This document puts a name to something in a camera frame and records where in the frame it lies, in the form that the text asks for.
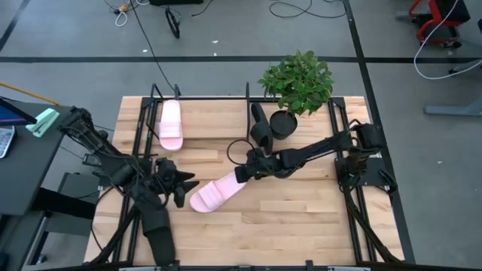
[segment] black plant pot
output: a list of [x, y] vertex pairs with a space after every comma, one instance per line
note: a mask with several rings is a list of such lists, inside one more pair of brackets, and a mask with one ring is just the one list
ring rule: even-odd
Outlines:
[[270, 126], [274, 138], [283, 140], [296, 130], [298, 121], [292, 113], [285, 110], [279, 110], [271, 115]]

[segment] white cable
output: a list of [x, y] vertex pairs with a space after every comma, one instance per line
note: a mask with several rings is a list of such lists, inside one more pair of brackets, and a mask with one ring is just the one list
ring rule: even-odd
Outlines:
[[[121, 16], [124, 15], [126, 17], [126, 20], [122, 23], [122, 24], [119, 24], [119, 18], [121, 18]], [[123, 11], [121, 11], [119, 13], [119, 15], [117, 16], [117, 19], [115, 19], [115, 25], [116, 26], [119, 26], [119, 27], [122, 27], [124, 26], [125, 24], [127, 23], [127, 14]]]
[[136, 0], [136, 3], [137, 3], [138, 5], [149, 5], [149, 4], [150, 4], [149, 1], [148, 1], [147, 3], [142, 4], [142, 1], [139, 1], [139, 0]]
[[448, 17], [452, 14], [452, 11], [455, 9], [455, 7], [457, 6], [457, 3], [459, 2], [459, 0], [455, 0], [455, 4], [453, 4], [453, 7], [452, 9], [449, 11], [449, 13], [447, 14], [447, 16], [445, 17], [445, 19], [442, 20], [441, 23], [438, 24], [437, 27], [435, 27], [431, 32], [430, 34], [427, 36], [427, 38], [425, 38], [425, 40], [423, 41], [422, 45], [420, 45], [420, 48], [418, 50], [418, 52], [416, 52], [415, 54], [415, 57], [413, 58], [413, 64], [415, 65], [415, 69], [416, 69], [416, 72], [419, 73], [420, 76], [422, 76], [423, 78], [425, 79], [429, 79], [429, 80], [439, 80], [439, 79], [445, 79], [445, 78], [449, 78], [449, 77], [452, 77], [454, 75], [459, 75], [463, 72], [468, 72], [470, 70], [472, 70], [473, 68], [475, 67], [478, 67], [479, 65], [482, 65], [482, 60], [480, 62], [478, 62], [477, 64], [473, 65], [472, 67], [468, 68], [468, 69], [465, 69], [463, 71], [460, 71], [460, 72], [456, 72], [456, 73], [452, 73], [451, 75], [445, 75], [445, 76], [440, 76], [440, 77], [436, 77], [436, 78], [431, 78], [431, 77], [428, 77], [428, 76], [425, 76], [422, 74], [422, 72], [420, 72], [419, 68], [416, 66], [416, 58], [419, 56], [419, 53], [420, 51], [422, 50], [423, 46], [425, 46], [425, 43], [430, 39], [430, 36], [432, 36], [432, 34], [438, 29], [438, 27], [440, 27], [442, 24], [445, 23], [445, 21], [448, 19]]

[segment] green leaves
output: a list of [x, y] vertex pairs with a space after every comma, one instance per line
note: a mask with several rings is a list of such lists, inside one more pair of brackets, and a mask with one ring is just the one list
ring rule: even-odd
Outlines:
[[279, 65], [269, 66], [258, 83], [265, 94], [279, 95], [278, 107], [293, 114], [316, 112], [333, 92], [332, 73], [328, 64], [318, 62], [313, 51], [287, 56]]

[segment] red chair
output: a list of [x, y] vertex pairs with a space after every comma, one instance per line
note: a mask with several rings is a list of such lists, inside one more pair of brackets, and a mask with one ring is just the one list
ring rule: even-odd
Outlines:
[[[430, 14], [415, 14], [413, 11], [422, 0], [416, 0], [408, 15], [412, 18], [413, 23], [419, 25], [419, 31], [416, 33], [416, 38], [420, 42], [424, 42], [429, 33], [439, 25], [442, 20], [449, 14], [456, 0], [429, 0]], [[458, 48], [462, 46], [457, 40], [459, 39], [459, 32], [456, 27], [470, 20], [467, 7], [463, 0], [459, 0], [456, 7], [445, 20], [445, 22], [437, 29], [437, 31], [427, 41], [428, 43], [439, 43], [445, 47]]]

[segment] green clamp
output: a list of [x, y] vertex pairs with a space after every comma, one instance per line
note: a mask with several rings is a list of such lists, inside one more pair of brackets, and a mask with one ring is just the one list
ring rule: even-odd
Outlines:
[[35, 118], [37, 119], [36, 124], [29, 124], [26, 128], [32, 132], [34, 136], [41, 138], [59, 116], [60, 113], [52, 108], [46, 109]]

